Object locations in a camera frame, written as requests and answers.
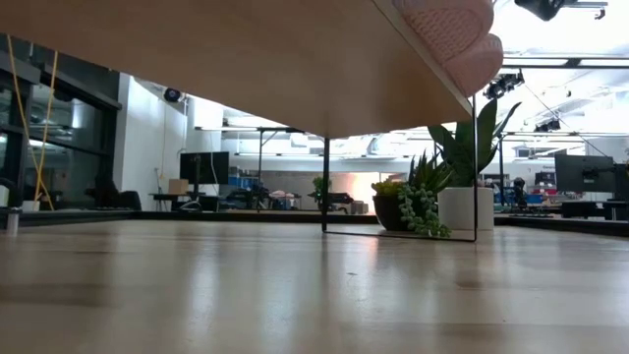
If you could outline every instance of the black monitor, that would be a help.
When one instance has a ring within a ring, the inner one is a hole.
[[[558,191],[613,193],[616,190],[611,157],[556,155],[554,168]]]
[[[197,162],[199,180],[197,180]],[[229,152],[182,153],[179,163],[179,178],[190,184],[228,184]]]
[[[557,178],[555,177],[554,172],[538,172],[535,174],[536,186],[538,186],[540,183],[554,185],[556,182],[557,182]]]

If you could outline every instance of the cable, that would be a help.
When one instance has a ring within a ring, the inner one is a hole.
[[[24,125],[24,133],[27,137],[27,140],[29,142],[30,145],[30,139],[29,139],[29,124],[27,122],[27,116],[25,114],[24,111],[24,106],[22,105],[22,95],[20,94],[20,85],[18,84],[18,72],[16,71],[16,62],[15,62],[15,58],[13,55],[13,43],[11,41],[11,36],[9,34],[7,34],[7,46],[9,47],[9,62],[11,64],[11,71],[13,72],[13,85],[15,87],[16,90],[16,96],[18,98],[18,107],[20,108],[20,116],[22,118],[22,124]],[[54,210],[54,206],[52,205],[52,199],[50,198],[50,194],[48,194],[48,190],[46,189],[46,186],[43,184],[43,181],[41,181],[41,173],[39,170],[39,165],[37,164],[37,158],[35,157],[35,151],[32,148],[30,150],[30,156],[32,157],[32,164],[35,168],[35,171],[37,172],[37,186],[41,185],[41,189],[43,190],[44,194],[46,195],[46,198],[48,198],[48,204],[50,205],[50,209]]]
[[[50,78],[50,94],[48,95],[48,107],[46,110],[46,121],[43,126],[43,139],[41,144],[41,159],[39,161],[39,169],[37,170],[37,180],[41,181],[42,170],[43,170],[43,162],[46,159],[46,139],[48,138],[48,122],[50,121],[50,111],[52,110],[52,100],[54,98],[55,92],[55,79],[57,73],[57,59],[59,57],[59,52],[55,50],[54,58],[52,60],[52,76]],[[37,196],[39,195],[39,183],[35,186],[35,201]]]
[[[550,109],[550,107],[548,107],[545,103],[543,103],[542,99],[537,96],[533,90],[531,88],[529,88],[528,85],[524,84],[524,87],[527,88],[527,90],[548,110],[548,112],[550,112],[550,114],[552,114],[559,122],[561,122],[561,124],[563,124],[566,128],[572,130],[572,128],[570,128],[569,125],[566,124],[566,122],[563,121],[563,119],[559,118],[559,116],[552,110]],[[572,133],[579,137],[579,139],[581,139],[583,141],[583,143],[589,145],[590,147],[594,148],[596,151],[598,151],[601,155],[605,156],[605,157],[609,157],[606,153],[602,152],[598,147],[596,147],[594,144],[590,143],[587,139],[583,138],[579,132],[577,131],[572,131]]]
[[[209,144],[214,149],[214,141],[212,139],[213,132],[209,132]],[[214,176],[214,183],[218,182],[218,178],[216,178],[216,170],[214,169],[214,152],[211,152],[209,155],[209,166],[212,169],[212,175]],[[212,188],[214,189],[214,193],[216,194],[216,198],[218,199],[218,189],[216,189],[216,185],[213,184]],[[218,202],[216,202],[216,212],[218,212]]]

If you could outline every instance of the yellow cable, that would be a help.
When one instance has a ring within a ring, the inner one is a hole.
[[[24,125],[24,134],[26,135],[27,141],[29,142],[29,145],[30,145],[29,124],[27,123],[27,115],[24,112],[24,106],[22,105],[22,96],[20,95],[20,86],[18,85],[18,73],[16,71],[16,62],[13,55],[13,43],[11,41],[11,36],[8,34],[7,34],[7,45],[9,47],[9,61],[11,62],[11,71],[13,72],[13,85],[15,86],[15,89],[16,89],[16,96],[18,97],[18,106],[20,108],[20,116],[22,117],[22,124]],[[48,198],[48,204],[50,205],[50,209],[54,210],[54,206],[52,205],[52,199],[50,198],[50,195],[48,194],[48,190],[46,189],[46,186],[43,184],[43,181],[41,181],[40,179],[41,173],[39,170],[39,165],[37,164],[37,158],[35,157],[34,149],[30,150],[30,156],[32,157],[32,163],[35,167],[35,171],[37,172],[37,186],[41,185],[41,189],[46,194],[46,198]]]
[[[43,126],[43,139],[41,144],[41,160],[39,161],[39,169],[37,169],[37,181],[42,180],[42,172],[43,172],[43,161],[46,159],[46,139],[48,138],[48,121],[50,120],[50,111],[52,111],[52,100],[54,98],[55,92],[55,79],[57,73],[57,59],[59,57],[59,52],[55,50],[55,56],[52,59],[52,76],[50,78],[50,94],[48,95],[48,109],[46,110],[46,122]],[[39,195],[39,183],[35,187],[35,200],[37,201],[37,196]]]

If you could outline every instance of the trailing plant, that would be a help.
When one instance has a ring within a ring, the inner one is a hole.
[[[409,231],[422,236],[448,238],[450,230],[439,223],[436,195],[449,183],[452,168],[445,162],[436,163],[437,155],[428,159],[426,152],[411,160],[407,182],[385,181],[372,184],[378,196],[395,197],[402,214],[401,221]]]
[[[498,101],[490,101],[479,114],[478,128],[478,172],[483,171],[495,157],[498,141],[509,119],[522,102],[509,110],[506,118],[496,125]],[[446,163],[452,167],[453,174],[450,186],[472,187],[476,181],[474,168],[474,129],[472,122],[459,122],[454,137],[445,127],[438,125],[429,127],[430,136],[441,146],[441,153]]]
[[[416,200],[417,198],[422,205],[424,215],[416,215],[415,213],[413,199]],[[410,231],[428,237],[450,237],[450,229],[439,223],[435,194],[432,191],[427,191],[426,185],[422,184],[420,189],[415,186],[404,185],[398,195],[398,200],[402,202],[400,204],[402,222],[407,222]]]

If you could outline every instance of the plant pot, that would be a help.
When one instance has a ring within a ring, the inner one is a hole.
[[[420,201],[413,199],[413,210],[415,214],[422,215],[424,211],[420,207]],[[375,208],[375,216],[377,220],[387,231],[410,231],[408,222],[402,222],[402,211],[400,205],[402,202],[393,196],[375,196],[373,197],[373,206]]]
[[[446,188],[437,195],[439,221],[450,230],[474,230],[474,188]],[[493,230],[493,190],[479,188],[479,230]]]
[[[25,211],[25,212],[39,211],[39,202],[23,201],[22,202],[22,210]]]

